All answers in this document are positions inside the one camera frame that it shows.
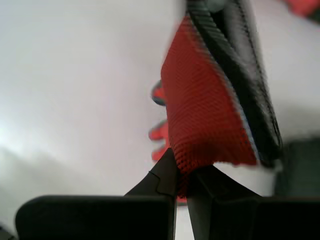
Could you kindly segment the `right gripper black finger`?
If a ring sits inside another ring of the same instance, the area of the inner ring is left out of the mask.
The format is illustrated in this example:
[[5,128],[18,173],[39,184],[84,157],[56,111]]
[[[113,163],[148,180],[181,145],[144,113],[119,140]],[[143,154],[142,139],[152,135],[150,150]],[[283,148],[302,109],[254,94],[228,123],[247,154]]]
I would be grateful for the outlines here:
[[47,195],[23,204],[15,227],[21,240],[172,240],[178,167],[168,149],[123,196]]
[[210,165],[190,175],[187,206],[196,240],[318,240],[317,198],[263,197]]

